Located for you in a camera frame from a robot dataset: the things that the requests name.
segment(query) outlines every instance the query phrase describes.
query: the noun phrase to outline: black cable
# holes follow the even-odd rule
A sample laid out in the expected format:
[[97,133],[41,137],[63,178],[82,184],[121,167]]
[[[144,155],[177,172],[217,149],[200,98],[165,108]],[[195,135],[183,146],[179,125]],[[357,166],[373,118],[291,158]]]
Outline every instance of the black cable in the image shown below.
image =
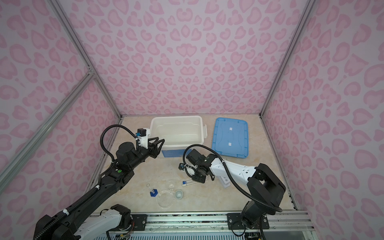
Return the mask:
[[116,162],[112,162],[110,164],[110,166],[107,168],[107,170],[105,170],[104,172],[102,172],[100,175],[99,175],[99,178],[97,180],[97,184],[96,185],[100,185],[101,184],[101,178],[104,176],[105,173],[107,173],[114,165],[116,164]]
[[260,216],[260,220],[259,220],[259,228],[260,228],[260,234],[263,238],[263,240],[266,240],[265,236],[264,236],[264,232],[263,232],[263,226],[262,226],[262,220],[263,220],[263,215]]
[[[88,199],[90,199],[97,192],[97,190],[98,190],[97,188],[93,188],[86,195],[84,195],[84,197],[80,198],[74,204],[72,204],[69,207],[67,207],[66,209],[67,209],[68,213],[71,214],[71,212],[73,212],[76,208],[78,208],[83,203],[85,203]],[[57,215],[56,218],[50,224],[48,224],[46,227],[44,227],[36,235],[36,237],[33,238],[33,240],[40,239],[48,230],[50,230],[54,225],[56,225],[58,222],[63,220],[66,216],[67,215],[64,212],[60,212],[59,215]]]
[[268,208],[268,209],[271,209],[273,211],[276,211],[276,212],[282,212],[283,210],[279,207],[275,207],[273,205],[270,205],[266,202],[263,202],[257,198],[255,198],[254,196],[250,195],[249,193],[247,193],[244,189],[242,189],[236,182],[235,180],[232,178],[231,176],[231,173],[229,172],[229,169],[227,167],[227,164],[224,162],[224,160],[222,159],[222,157],[217,153],[215,152],[214,150],[210,149],[209,147],[206,147],[204,145],[201,145],[201,144],[193,144],[189,147],[187,147],[184,151],[184,154],[183,154],[183,162],[185,163],[185,154],[187,153],[188,149],[190,149],[191,147],[202,147],[202,148],[205,148],[207,150],[209,150],[210,152],[214,153],[221,161],[221,163],[223,164],[224,166],[224,169],[225,169],[225,172],[227,173],[228,175],[228,178],[229,180],[231,180],[231,183],[237,188],[237,190],[239,190],[242,194],[244,194],[246,197],[248,197],[249,199],[253,200],[257,205],[261,206],[261,207],[265,207],[265,208]]
[[[185,154],[186,154],[187,151],[184,151],[184,154],[183,154],[183,163],[184,163],[184,170],[185,170],[185,173],[187,174],[188,177],[190,178],[193,178],[195,175],[196,175],[196,169],[192,166],[189,166],[186,162],[185,162]],[[190,175],[189,172],[188,172],[188,169],[187,167],[191,168],[193,171],[194,171],[194,174],[193,175]]]
[[[127,127],[124,127],[123,125],[120,125],[120,124],[113,124],[113,125],[110,125],[109,127],[107,127],[106,129],[104,129],[104,131],[101,133],[101,136],[100,136],[100,146],[101,146],[101,149],[106,153],[108,154],[111,159],[112,159],[112,162],[115,161],[115,158],[114,156],[112,155],[112,153],[110,153],[104,146],[104,135],[107,133],[108,130],[110,130],[111,128],[114,128],[114,127],[120,127],[122,129],[124,129],[125,131],[129,132],[130,135],[133,136],[133,138],[137,138],[137,136],[135,134],[133,134],[133,132],[131,132]],[[137,139],[136,140],[136,150],[138,151],[137,147],[139,145],[139,140]]]
[[109,231],[106,231],[105,233],[107,234],[108,240],[111,240],[111,236],[109,235]]
[[102,212],[103,212],[104,210],[107,210],[107,211],[108,211],[109,209],[103,209],[103,210],[101,210],[99,216],[101,216],[101,214],[102,214]]
[[[235,232],[233,231],[233,225],[235,224],[235,223],[241,223],[242,224],[242,222],[241,221],[237,221],[237,222],[234,222],[233,224],[232,224],[232,228],[231,228],[231,231],[235,234]],[[240,235],[238,235],[238,234],[235,234],[236,236],[238,236],[238,237],[241,237],[241,236],[243,236],[244,234],[245,234],[245,230],[246,230],[246,227],[243,225],[243,227],[244,227],[244,231],[243,231],[243,233],[242,234],[240,234]]]

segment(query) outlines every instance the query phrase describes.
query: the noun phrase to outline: blue lid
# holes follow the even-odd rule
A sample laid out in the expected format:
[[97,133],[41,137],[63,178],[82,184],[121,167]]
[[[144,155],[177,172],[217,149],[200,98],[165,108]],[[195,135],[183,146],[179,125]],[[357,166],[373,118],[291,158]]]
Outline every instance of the blue lid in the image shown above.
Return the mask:
[[232,118],[216,119],[212,149],[230,157],[248,156],[248,123]]

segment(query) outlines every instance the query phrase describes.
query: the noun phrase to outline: pink leopard print wall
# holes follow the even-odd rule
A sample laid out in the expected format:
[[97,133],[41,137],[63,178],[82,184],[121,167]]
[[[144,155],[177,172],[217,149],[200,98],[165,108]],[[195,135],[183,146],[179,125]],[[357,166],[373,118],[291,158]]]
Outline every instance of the pink leopard print wall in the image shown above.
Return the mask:
[[384,1],[322,0],[266,116],[321,239],[384,239]]
[[86,72],[44,0],[0,3],[0,172]]
[[84,194],[103,153],[100,134],[116,122],[100,89],[90,83],[0,196],[1,239],[32,239],[38,219]]
[[259,113],[306,0],[63,0],[123,114]]

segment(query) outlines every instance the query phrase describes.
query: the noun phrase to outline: black mounting plate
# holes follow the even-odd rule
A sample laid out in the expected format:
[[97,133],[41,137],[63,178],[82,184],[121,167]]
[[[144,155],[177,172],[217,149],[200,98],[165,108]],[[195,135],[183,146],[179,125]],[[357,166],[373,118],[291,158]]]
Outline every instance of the black mounting plate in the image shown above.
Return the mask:
[[[241,223],[240,214],[227,214],[227,223],[229,230],[244,230],[244,226]],[[262,218],[262,227],[263,229],[269,229],[269,223],[266,216]]]
[[205,183],[205,179],[207,178],[207,176],[198,176],[198,174],[196,174],[192,180],[193,181],[196,181],[196,182],[201,182],[201,183]]
[[147,214],[132,214],[132,220],[135,222],[133,231],[145,230],[145,226],[147,224]]

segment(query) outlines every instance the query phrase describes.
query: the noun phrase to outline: aluminum frame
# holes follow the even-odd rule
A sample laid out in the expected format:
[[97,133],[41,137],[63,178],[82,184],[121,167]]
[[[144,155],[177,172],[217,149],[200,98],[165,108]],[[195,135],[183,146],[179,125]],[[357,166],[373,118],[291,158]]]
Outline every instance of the aluminum frame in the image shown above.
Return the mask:
[[272,138],[271,138],[271,135],[269,134],[268,129],[267,129],[266,125],[265,125],[264,119],[263,119],[261,116],[260,116],[260,121],[261,121],[261,123],[262,123],[263,129],[264,129],[264,132],[265,132],[265,135],[266,135],[266,137],[267,137],[267,139],[268,139],[269,145],[270,145],[271,150],[272,150],[272,152],[273,152],[273,155],[274,155],[274,157],[275,157],[277,166],[279,167],[279,170],[280,170],[280,172],[281,172],[281,175],[282,175],[283,178],[284,178],[285,184],[286,184],[287,189],[288,189],[288,194],[289,194],[289,197],[291,198],[291,202],[292,202],[292,204],[293,204],[293,207],[294,207],[295,209],[297,209],[297,210],[301,210],[301,209],[300,209],[300,206],[299,206],[299,204],[298,204],[298,202],[297,202],[296,196],[291,192],[291,189],[292,189],[292,188],[291,188],[291,184],[290,184],[289,179],[288,179],[288,176],[287,176],[287,174],[286,174],[286,172],[285,172],[285,170],[284,170],[284,168],[283,168],[282,162],[280,161],[280,158],[279,158],[279,156],[278,156],[278,154],[277,154],[277,152],[278,152],[278,151],[277,151],[277,148],[276,148],[275,144],[273,143]]
[[59,0],[46,0],[48,4],[51,6],[51,9],[55,13],[56,17],[58,18],[59,22],[61,23],[61,26],[67,33],[68,37],[72,41],[74,47],[78,51],[82,61],[85,63],[85,65],[88,67],[90,71],[93,71],[96,75],[96,83],[99,86],[102,94],[104,95],[105,99],[107,100],[110,107],[113,109],[114,113],[118,116],[118,118],[121,118],[121,112],[118,109],[115,101],[113,100],[112,96],[109,94],[107,88],[105,87],[99,73],[97,72],[97,69],[93,65],[91,59],[89,58],[87,52],[85,51],[84,46],[81,44],[80,38],[77,36],[75,30],[72,27],[72,24],[69,21],[69,18],[67,17],[67,14],[65,13],[62,5],[60,4]]
[[277,70],[277,74],[276,74],[275,79],[272,83],[272,87],[268,91],[267,98],[266,98],[266,100],[263,104],[262,110],[260,112],[261,116],[264,115],[264,113],[265,113],[265,111],[266,111],[275,91],[276,91],[277,84],[280,82],[280,80],[283,76],[283,72],[285,71],[285,68],[288,65],[289,60],[293,56],[295,49],[300,42],[301,36],[303,35],[304,30],[305,30],[306,26],[308,25],[308,22],[312,16],[313,10],[316,8],[317,2],[318,2],[318,0],[308,0],[305,7],[304,7],[304,11],[303,11],[301,18],[299,20],[299,24],[297,25],[295,31],[293,32],[292,39],[289,43],[287,51],[285,52],[284,58],[283,58],[280,66],[279,66],[279,69]]
[[0,194],[5,190],[13,178],[21,171],[31,155],[40,147],[48,134],[55,128],[68,109],[86,89],[88,84],[95,79],[93,71],[89,71],[71,93],[60,103],[55,111],[45,120],[25,147],[11,159],[10,164],[0,174]]
[[[145,212],[132,214],[147,214],[147,223],[144,231],[138,233],[192,233],[192,232],[231,232],[228,229],[228,213],[240,213],[238,211],[228,212]],[[88,220],[97,217],[92,214]],[[315,231],[307,211],[286,210],[275,215],[267,215],[268,232],[281,231]],[[256,232],[257,229],[247,229],[246,232]]]

